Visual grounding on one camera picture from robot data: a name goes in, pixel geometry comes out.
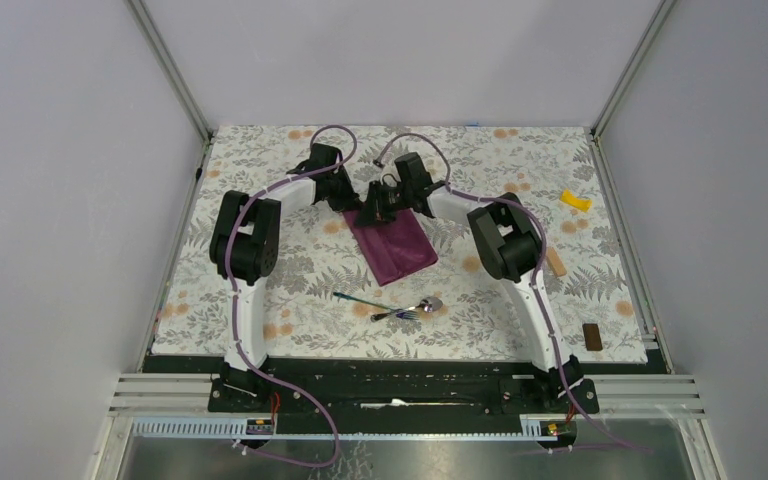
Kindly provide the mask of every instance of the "floral tablecloth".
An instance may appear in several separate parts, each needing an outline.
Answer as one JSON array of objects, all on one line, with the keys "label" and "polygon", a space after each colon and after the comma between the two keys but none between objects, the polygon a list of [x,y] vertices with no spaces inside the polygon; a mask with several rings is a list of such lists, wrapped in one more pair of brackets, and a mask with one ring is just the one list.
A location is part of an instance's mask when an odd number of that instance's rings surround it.
[{"label": "floral tablecloth", "polygon": [[[227,190],[253,192],[307,158],[316,127],[226,126],[217,133],[165,305],[154,354],[224,355],[228,283],[208,259],[213,223]],[[610,225],[582,128],[352,127],[358,152],[346,167],[355,190],[381,171],[372,160],[394,135],[431,137],[452,164],[452,183],[477,194],[516,193],[546,227],[568,274],[545,281],[561,331],[586,362],[645,362],[620,249]],[[338,130],[317,141],[351,149]],[[418,152],[435,180],[445,173],[434,151],[399,140],[385,157]],[[564,189],[593,200],[584,213],[561,203]],[[269,354],[294,357],[527,361],[523,331],[501,285],[482,268],[469,230],[418,216],[437,264],[379,287],[342,216],[325,202],[282,220],[279,261],[268,277],[263,334]],[[331,296],[341,291],[392,306],[433,294],[445,306],[419,321],[369,321],[370,308]],[[582,323],[599,324],[604,349],[588,352]]]}]

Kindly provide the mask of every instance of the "yellow sponge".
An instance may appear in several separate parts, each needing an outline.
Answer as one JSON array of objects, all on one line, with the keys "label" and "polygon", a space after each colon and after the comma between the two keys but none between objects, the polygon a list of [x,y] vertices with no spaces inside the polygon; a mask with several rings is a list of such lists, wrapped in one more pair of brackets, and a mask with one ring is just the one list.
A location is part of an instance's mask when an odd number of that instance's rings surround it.
[{"label": "yellow sponge", "polygon": [[564,193],[561,194],[561,201],[567,205],[572,205],[583,212],[590,210],[590,206],[593,205],[593,200],[578,198],[569,190],[564,190]]}]

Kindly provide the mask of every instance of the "metal spoon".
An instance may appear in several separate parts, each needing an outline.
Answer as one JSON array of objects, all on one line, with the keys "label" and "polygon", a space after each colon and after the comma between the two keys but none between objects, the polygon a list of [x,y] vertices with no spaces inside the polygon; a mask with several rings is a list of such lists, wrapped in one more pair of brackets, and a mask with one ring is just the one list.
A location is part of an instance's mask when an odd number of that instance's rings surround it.
[{"label": "metal spoon", "polygon": [[430,312],[436,312],[437,310],[440,310],[440,308],[442,307],[443,307],[442,300],[440,300],[437,297],[430,296],[420,300],[419,305],[415,307],[403,308],[401,310],[393,310],[392,312],[376,313],[374,315],[370,315],[369,319],[372,320],[373,322],[377,322],[378,320],[387,318],[392,315],[398,315],[399,313],[410,312],[413,310],[422,310],[423,312],[430,313]]}]

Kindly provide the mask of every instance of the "white wall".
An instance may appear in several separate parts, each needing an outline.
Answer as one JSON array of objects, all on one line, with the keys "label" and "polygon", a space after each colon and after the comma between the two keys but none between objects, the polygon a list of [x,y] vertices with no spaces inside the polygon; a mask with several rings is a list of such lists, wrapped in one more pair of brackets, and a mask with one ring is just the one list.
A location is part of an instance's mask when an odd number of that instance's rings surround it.
[{"label": "white wall", "polygon": [[147,3],[214,126],[589,126],[659,2]]},{"label": "white wall", "polygon": [[79,478],[199,141],[122,1],[0,1],[0,479]]},{"label": "white wall", "polygon": [[768,478],[768,1],[680,2],[605,149],[730,478]]}]

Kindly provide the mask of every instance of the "wooden block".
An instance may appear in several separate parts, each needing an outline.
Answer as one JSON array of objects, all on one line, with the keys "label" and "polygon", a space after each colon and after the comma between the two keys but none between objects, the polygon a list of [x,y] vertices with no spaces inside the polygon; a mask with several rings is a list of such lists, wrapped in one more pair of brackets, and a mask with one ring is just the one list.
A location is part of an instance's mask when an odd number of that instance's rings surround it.
[{"label": "wooden block", "polygon": [[602,351],[602,335],[599,333],[599,325],[595,323],[584,323],[581,325],[584,330],[584,346],[588,352]]},{"label": "wooden block", "polygon": [[549,267],[556,277],[563,277],[567,274],[567,268],[564,266],[564,262],[561,261],[561,257],[558,256],[558,252],[555,251],[555,247],[546,249],[546,261],[549,262]]}]

